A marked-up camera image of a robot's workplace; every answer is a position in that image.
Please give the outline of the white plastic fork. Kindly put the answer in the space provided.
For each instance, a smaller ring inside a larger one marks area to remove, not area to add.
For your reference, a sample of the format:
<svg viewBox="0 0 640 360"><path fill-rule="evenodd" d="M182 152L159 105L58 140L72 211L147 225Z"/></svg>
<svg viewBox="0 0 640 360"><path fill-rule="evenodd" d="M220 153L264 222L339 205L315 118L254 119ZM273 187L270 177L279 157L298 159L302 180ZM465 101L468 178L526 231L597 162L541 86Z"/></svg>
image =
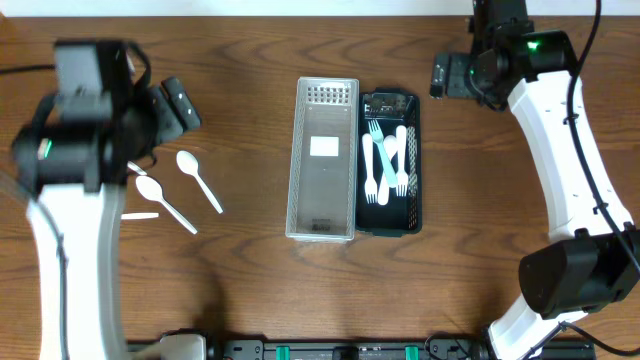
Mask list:
<svg viewBox="0 0 640 360"><path fill-rule="evenodd" d="M391 161L389 160L388 154L384 147L384 135L381 130L381 127L377 120L369 120L368 121L368 129L369 133L372 136L373 142L376 144L379 156L381 159L381 164L383 167L383 172L386 177L388 186L390 188L395 188L398 185L398 180L396 173L392 167Z"/></svg>
<svg viewBox="0 0 640 360"><path fill-rule="evenodd" d="M408 192L408 174L405 171L406 160L406 146L407 146L407 128L404 125L399 125L396 128L396 141L397 141L397 180L396 195L398 197L405 197Z"/></svg>
<svg viewBox="0 0 640 360"><path fill-rule="evenodd" d="M373 138L369 133L362 136L362 147L365 161L366 179L364 190L368 204L377 202L377 183L373 175Z"/></svg>

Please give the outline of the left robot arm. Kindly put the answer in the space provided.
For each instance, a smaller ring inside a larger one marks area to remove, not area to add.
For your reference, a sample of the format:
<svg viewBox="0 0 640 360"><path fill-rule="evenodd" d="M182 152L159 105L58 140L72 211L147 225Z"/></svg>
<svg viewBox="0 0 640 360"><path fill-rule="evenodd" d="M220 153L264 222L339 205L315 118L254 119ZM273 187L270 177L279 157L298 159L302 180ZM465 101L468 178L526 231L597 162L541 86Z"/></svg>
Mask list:
<svg viewBox="0 0 640 360"><path fill-rule="evenodd" d="M136 75L133 41L59 40L58 87L11 152L39 267L43 359L204 359L204 334L130 346L120 316L118 244L132 162L200 126L174 77Z"/></svg>

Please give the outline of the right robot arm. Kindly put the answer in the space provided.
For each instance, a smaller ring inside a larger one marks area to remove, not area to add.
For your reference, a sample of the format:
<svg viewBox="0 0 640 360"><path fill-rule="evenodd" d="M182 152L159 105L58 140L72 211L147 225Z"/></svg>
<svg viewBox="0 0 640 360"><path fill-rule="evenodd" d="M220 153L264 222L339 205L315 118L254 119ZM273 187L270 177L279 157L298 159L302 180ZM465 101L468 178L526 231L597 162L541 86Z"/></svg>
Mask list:
<svg viewBox="0 0 640 360"><path fill-rule="evenodd" d="M639 230L619 199L582 95L587 59L561 30L539 32L523 0L481 0L468 53L435 57L430 94L514 115L548 212L549 243L519 263L520 294L471 346L474 359L570 359L557 335L624 300L639 281Z"/></svg>

